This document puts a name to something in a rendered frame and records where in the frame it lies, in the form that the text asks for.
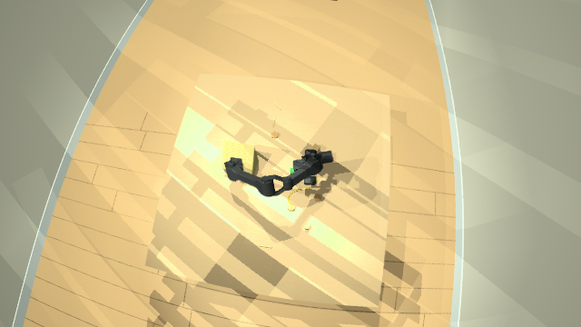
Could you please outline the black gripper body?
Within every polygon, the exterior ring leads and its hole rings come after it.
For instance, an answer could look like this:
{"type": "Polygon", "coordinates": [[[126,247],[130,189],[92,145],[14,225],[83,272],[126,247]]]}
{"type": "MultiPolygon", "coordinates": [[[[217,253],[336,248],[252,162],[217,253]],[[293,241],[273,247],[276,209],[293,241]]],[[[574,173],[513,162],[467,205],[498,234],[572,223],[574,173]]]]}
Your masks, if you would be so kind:
{"type": "MultiPolygon", "coordinates": [[[[310,153],[314,153],[316,154],[317,151],[316,150],[312,150],[312,149],[307,149],[305,150],[305,155],[310,154],[310,153]]],[[[308,176],[307,178],[304,179],[304,184],[305,185],[316,185],[317,182],[317,177],[316,176],[308,176]]]]}

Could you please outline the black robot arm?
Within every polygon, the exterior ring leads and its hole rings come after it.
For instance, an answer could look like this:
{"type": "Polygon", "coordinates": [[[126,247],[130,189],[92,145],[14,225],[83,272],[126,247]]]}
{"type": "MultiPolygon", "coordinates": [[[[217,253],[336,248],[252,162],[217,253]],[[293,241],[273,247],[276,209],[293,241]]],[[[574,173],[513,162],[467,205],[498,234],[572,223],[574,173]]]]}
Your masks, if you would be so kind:
{"type": "Polygon", "coordinates": [[[257,189],[259,194],[264,197],[279,196],[285,191],[289,191],[293,186],[300,183],[310,175],[316,175],[323,169],[323,164],[332,163],[332,151],[320,152],[318,154],[310,153],[303,155],[301,159],[292,162],[294,173],[289,176],[256,175],[243,171],[243,162],[241,158],[230,157],[229,162],[225,162],[225,169],[231,182],[241,181],[257,189]],[[273,180],[283,183],[280,190],[275,191],[273,180]]]}

